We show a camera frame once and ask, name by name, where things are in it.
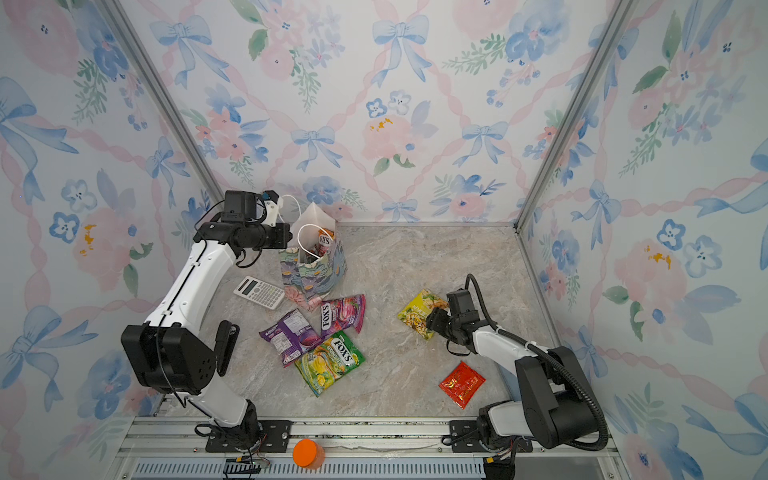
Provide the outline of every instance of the calculator display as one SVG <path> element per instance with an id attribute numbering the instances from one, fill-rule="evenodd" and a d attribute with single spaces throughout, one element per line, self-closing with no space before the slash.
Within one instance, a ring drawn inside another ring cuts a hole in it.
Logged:
<path id="1" fill-rule="evenodd" d="M 247 295 L 250 293 L 251 290 L 256 286 L 256 280 L 252 281 L 249 286 L 246 287 L 245 290 L 243 290 L 243 295 Z"/>

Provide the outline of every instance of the gray marble surface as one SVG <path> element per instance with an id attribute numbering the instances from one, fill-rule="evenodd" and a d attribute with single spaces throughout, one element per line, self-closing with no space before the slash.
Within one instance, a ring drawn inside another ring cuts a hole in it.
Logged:
<path id="1" fill-rule="evenodd" d="M 275 311 L 233 295 L 246 275 L 281 285 L 277 253 L 265 250 L 256 265 L 232 267 L 222 279 L 200 332 L 213 348 L 222 319 L 240 325 L 225 382 L 256 405 L 262 416 L 461 416 L 476 415 L 508 399 L 496 365 L 472 355 L 464 361 L 486 381 L 461 410 L 438 384 L 461 360 L 435 335 L 425 341 L 397 319 L 422 289 L 445 298 L 464 285 L 467 273 L 480 283 L 488 312 L 506 329 L 548 345 L 541 309 L 510 227 L 338 227 L 348 270 L 329 298 L 366 295 L 362 332 L 346 330 L 366 361 L 316 398 L 295 366 L 283 368 L 277 351 L 259 331 L 296 308 L 284 299 Z M 319 333 L 319 309 L 303 312 Z M 165 415 L 199 415 L 173 396 Z"/>

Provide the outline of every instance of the robotic arm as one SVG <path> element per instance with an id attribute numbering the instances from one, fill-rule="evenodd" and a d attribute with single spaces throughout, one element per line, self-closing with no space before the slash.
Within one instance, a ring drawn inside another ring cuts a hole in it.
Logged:
<path id="1" fill-rule="evenodd" d="M 238 257 L 247 250 L 287 248 L 292 234 L 287 223 L 277 222 L 281 204 L 271 190 L 261 194 L 227 191 L 223 211 L 197 231 L 187 264 L 160 305 L 142 325 L 127 326 L 121 336 L 141 385 L 174 394 L 182 405 L 190 403 L 214 422 L 198 425 L 210 429 L 195 429 L 198 435 L 225 440 L 228 448 L 242 452 L 257 449 L 264 434 L 253 403 L 234 393 L 221 378 L 239 327 L 224 320 L 213 350 L 197 335 L 222 276 Z M 470 280 L 484 319 L 467 290 Z M 524 435 L 535 437 L 548 449 L 563 443 L 590 450 L 605 447 L 603 413 L 571 350 L 540 348 L 500 329 L 488 315 L 472 275 L 464 289 L 449 293 L 448 298 L 451 315 L 434 309 L 427 327 L 449 343 L 466 346 L 516 372 L 520 383 L 521 403 L 502 402 L 480 410 L 477 431 L 485 445 L 509 447 L 513 435 Z M 564 385 L 564 390 L 552 392 L 549 379 Z M 600 437 L 594 444 L 576 440 L 595 431 Z"/>
<path id="2" fill-rule="evenodd" d="M 221 379 L 240 329 L 223 321 L 214 350 L 197 335 L 221 277 L 240 255 L 287 247 L 292 234 L 288 223 L 277 222 L 281 204 L 271 190 L 227 191 L 223 211 L 197 231 L 187 264 L 160 305 L 121 336 L 141 385 L 190 403 L 214 419 L 211 432 L 245 452 L 262 438 L 256 408 Z"/>
<path id="3" fill-rule="evenodd" d="M 480 319 L 468 287 L 472 282 L 484 319 Z M 522 402 L 502 402 L 480 409 L 477 430 L 490 449 L 509 446 L 512 436 L 533 436 L 547 449 L 566 444 L 583 450 L 602 450 L 608 441 L 603 412 L 594 397 L 576 355 L 568 348 L 539 347 L 507 332 L 488 315 L 482 293 L 471 274 L 463 289 L 448 294 L 451 315 L 435 308 L 427 328 L 471 353 L 488 357 L 516 372 Z M 549 380 L 564 389 L 553 392 Z M 578 438 L 599 432 L 594 443 Z"/>

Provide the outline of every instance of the floral wallpaper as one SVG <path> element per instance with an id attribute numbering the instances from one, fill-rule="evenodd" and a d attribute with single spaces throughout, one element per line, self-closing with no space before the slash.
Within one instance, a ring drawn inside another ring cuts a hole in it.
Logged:
<path id="1" fill-rule="evenodd" d="M 88 1 L 0 2 L 0 477 L 101 478 L 160 396 L 120 347 L 207 193 Z"/>
<path id="2" fill-rule="evenodd" d="M 122 4 L 223 189 L 407 223 L 517 217 L 614 1 Z"/>
<path id="3" fill-rule="evenodd" d="M 634 480 L 768 478 L 766 22 L 640 0 L 523 225 Z"/>

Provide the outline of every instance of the black mounting bracket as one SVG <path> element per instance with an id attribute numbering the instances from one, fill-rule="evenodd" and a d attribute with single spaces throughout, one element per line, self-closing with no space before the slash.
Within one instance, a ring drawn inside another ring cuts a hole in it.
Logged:
<path id="1" fill-rule="evenodd" d="M 261 453 L 285 453 L 290 441 L 290 420 L 259 420 L 261 432 L 266 435 L 258 450 Z M 227 444 L 226 439 L 208 439 L 205 445 L 208 453 L 238 453 L 239 450 Z"/>
<path id="2" fill-rule="evenodd" d="M 442 438 L 445 443 L 446 440 L 457 439 L 462 435 L 466 435 L 472 430 L 477 430 L 477 422 L 475 420 L 452 420 L 448 423 L 451 429 L 451 435 L 447 435 Z M 509 437 L 510 443 L 515 440 L 515 437 Z M 480 443 L 480 432 L 474 432 L 458 442 L 451 445 L 451 451 L 453 453 L 488 453 Z M 530 440 L 523 439 L 523 442 L 519 444 L 518 452 L 533 452 L 533 444 Z"/>

